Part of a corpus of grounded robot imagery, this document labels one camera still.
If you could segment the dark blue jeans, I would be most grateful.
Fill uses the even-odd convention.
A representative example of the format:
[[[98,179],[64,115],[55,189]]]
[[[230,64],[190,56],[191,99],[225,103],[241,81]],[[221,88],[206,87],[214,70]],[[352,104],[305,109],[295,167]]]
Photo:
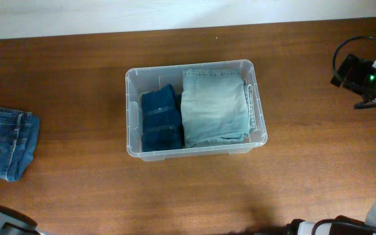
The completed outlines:
[[[31,112],[0,107],[0,179],[18,181],[33,161],[40,120]]]

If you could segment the light grey jeans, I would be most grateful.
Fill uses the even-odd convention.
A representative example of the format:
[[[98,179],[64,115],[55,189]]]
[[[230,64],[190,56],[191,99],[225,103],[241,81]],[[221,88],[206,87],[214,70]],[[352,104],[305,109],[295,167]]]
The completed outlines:
[[[183,71],[185,147],[241,144],[257,130],[251,86],[239,69]]]

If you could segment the clear plastic storage bin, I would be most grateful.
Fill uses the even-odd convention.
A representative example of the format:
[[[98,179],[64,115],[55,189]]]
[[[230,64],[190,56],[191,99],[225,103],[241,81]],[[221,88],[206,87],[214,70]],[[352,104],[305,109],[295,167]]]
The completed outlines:
[[[257,131],[251,133],[249,138],[246,138],[242,144],[223,144],[210,147],[143,152],[141,141],[143,135],[142,95],[151,91],[157,91],[167,84],[171,84],[176,93],[181,93],[183,91],[183,70],[185,69],[239,69],[244,82],[253,87],[252,95]],[[125,94],[127,153],[143,161],[160,161],[198,155],[247,153],[253,148],[265,145],[268,139],[255,68],[253,63],[247,59],[132,68],[125,75]]]

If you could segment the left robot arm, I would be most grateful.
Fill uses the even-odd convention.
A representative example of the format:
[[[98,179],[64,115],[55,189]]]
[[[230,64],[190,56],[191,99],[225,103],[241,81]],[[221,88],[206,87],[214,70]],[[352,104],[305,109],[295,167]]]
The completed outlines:
[[[0,235],[44,235],[37,222],[16,210],[0,205]]]

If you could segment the teal cloth bundle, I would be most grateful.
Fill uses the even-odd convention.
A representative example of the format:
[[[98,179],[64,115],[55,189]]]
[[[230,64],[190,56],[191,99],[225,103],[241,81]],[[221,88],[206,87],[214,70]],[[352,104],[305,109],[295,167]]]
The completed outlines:
[[[142,95],[142,151],[165,151],[183,147],[182,118],[171,84]]]

